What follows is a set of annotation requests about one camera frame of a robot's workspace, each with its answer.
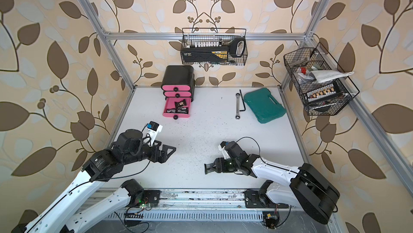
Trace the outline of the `pink bottom drawer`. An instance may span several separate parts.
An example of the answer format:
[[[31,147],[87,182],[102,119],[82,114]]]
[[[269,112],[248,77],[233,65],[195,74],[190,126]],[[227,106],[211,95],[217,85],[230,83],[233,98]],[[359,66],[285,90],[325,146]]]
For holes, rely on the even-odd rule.
[[[169,97],[166,100],[163,116],[178,120],[179,118],[189,118],[190,114],[190,97]]]

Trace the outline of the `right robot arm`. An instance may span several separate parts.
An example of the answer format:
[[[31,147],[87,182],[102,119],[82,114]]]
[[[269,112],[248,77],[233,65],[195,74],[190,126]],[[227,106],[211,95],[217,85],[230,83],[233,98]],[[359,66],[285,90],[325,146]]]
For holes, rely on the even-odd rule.
[[[301,207],[321,224],[328,224],[338,211],[340,193],[313,165],[287,166],[265,160],[260,154],[247,154],[236,141],[223,141],[218,147],[223,154],[204,166],[206,174],[235,173],[265,180],[258,191],[262,206],[282,203]]]

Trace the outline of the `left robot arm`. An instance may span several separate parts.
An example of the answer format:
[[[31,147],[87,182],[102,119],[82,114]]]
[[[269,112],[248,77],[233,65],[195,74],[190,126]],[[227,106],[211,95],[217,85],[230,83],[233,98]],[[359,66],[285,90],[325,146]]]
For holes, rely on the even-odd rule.
[[[114,193],[84,211],[79,208],[106,182],[119,179],[125,165],[147,160],[165,163],[176,148],[156,140],[161,127],[126,130],[106,149],[94,153],[72,183],[41,214],[26,210],[14,233],[84,233],[117,210],[143,201],[144,189],[132,175],[124,176]]]

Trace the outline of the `pink drawer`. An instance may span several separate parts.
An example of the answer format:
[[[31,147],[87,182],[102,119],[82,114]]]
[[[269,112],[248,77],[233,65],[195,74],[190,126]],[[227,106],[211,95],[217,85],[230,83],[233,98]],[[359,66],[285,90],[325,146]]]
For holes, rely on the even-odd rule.
[[[190,114],[190,97],[169,97],[166,100],[163,116],[178,120],[179,118],[189,118]]]
[[[162,90],[166,92],[189,92],[191,91],[191,86],[189,85],[163,85]]]
[[[175,98],[179,98],[179,97],[184,97],[184,98],[188,98],[188,97],[192,97],[192,93],[191,92],[169,92],[169,91],[165,91],[163,92],[165,97],[175,97]]]

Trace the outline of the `pink top drawer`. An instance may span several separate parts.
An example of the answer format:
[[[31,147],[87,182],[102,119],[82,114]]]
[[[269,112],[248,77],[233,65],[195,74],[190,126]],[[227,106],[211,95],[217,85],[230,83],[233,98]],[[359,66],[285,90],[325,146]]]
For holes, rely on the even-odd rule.
[[[191,86],[189,85],[163,85],[162,90],[166,92],[189,92],[191,91]]]

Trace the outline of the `black cookie packet orange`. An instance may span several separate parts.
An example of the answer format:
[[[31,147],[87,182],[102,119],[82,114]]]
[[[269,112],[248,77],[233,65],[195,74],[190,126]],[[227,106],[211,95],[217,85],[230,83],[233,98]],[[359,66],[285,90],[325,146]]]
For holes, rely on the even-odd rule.
[[[174,104],[175,104],[176,109],[181,109],[181,108],[186,108],[187,107],[186,99],[176,101],[176,102],[174,102]]]

